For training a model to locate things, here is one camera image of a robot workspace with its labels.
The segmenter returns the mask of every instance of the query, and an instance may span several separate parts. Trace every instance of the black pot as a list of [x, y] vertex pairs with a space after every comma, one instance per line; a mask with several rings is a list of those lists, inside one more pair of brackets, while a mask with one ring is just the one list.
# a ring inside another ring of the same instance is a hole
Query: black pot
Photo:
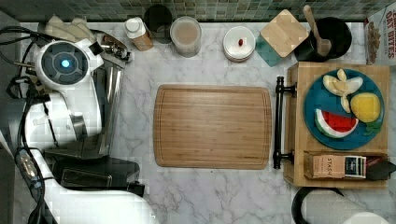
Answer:
[[297, 61], [322, 63], [329, 59], [339, 58], [347, 53], [352, 44], [352, 33], [343, 21], [334, 17], [327, 17], [319, 19], [317, 27], [320, 37], [332, 42], [329, 54], [326, 57], [318, 54], [317, 40], [311, 31], [309, 37], [294, 50]]
[[148, 8], [143, 17], [151, 36], [160, 43], [169, 44], [171, 39], [172, 13], [163, 5], [154, 5]]

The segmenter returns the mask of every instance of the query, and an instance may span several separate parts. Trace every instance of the wooden spoon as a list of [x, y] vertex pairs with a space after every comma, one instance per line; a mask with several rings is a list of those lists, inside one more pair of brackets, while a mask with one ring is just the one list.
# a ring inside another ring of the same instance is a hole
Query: wooden spoon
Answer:
[[330, 42], [330, 40], [328, 39], [322, 39], [320, 37], [317, 24], [315, 23], [314, 15], [312, 14], [312, 10], [309, 5], [306, 5], [304, 7], [304, 15], [309, 23], [309, 26], [312, 29], [312, 32], [314, 33], [315, 39], [317, 40], [318, 54], [326, 57], [329, 54], [330, 49], [332, 48], [332, 42]]

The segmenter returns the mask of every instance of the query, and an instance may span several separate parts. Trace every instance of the cutting board handle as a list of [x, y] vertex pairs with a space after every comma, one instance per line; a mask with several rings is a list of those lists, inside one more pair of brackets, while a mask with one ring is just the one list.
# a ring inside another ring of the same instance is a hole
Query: cutting board handle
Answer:
[[293, 151], [287, 154], [282, 154], [282, 108], [283, 108], [283, 94], [285, 92], [294, 94], [296, 92], [296, 84], [285, 87], [284, 77], [278, 77], [276, 79], [276, 112], [275, 112], [275, 145], [274, 145], [274, 169], [280, 169], [280, 163], [283, 160], [291, 161], [294, 164], [294, 153]]

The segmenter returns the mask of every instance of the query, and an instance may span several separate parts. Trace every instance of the watermelon slice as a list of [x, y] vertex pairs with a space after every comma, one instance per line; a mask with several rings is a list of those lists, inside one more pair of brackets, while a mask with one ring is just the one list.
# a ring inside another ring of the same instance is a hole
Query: watermelon slice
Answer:
[[315, 123], [321, 133], [332, 138], [343, 138], [352, 133], [358, 126], [359, 120], [345, 118], [330, 112], [316, 109]]

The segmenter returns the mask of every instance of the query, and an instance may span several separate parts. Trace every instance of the blue plate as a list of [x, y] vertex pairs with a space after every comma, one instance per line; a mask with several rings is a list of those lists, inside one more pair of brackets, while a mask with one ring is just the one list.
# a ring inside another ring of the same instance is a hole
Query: blue plate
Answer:
[[[333, 70], [325, 75], [337, 77], [337, 71], [338, 70]], [[356, 129], [344, 138], [330, 138], [321, 133], [315, 123], [315, 110], [317, 108], [347, 118], [356, 118], [353, 113], [348, 114], [347, 112], [345, 112], [345, 110], [341, 106], [341, 97], [336, 96], [326, 90], [323, 85], [324, 75], [318, 78], [318, 80], [316, 80], [312, 84], [311, 88], [305, 96], [304, 119], [309, 131], [319, 140], [319, 142], [327, 147], [331, 147], [334, 149], [350, 150], [367, 144], [375, 137], [376, 133], [379, 132], [384, 119], [385, 105], [381, 91], [369, 77], [354, 70], [344, 69], [344, 71], [346, 72], [347, 79], [353, 77], [363, 78], [363, 84], [361, 85], [361, 87], [353, 94], [348, 95], [347, 99], [349, 100], [349, 102], [353, 98], [353, 96], [362, 92], [371, 92], [377, 95], [381, 103], [381, 112], [378, 119], [369, 124], [359, 121]]]

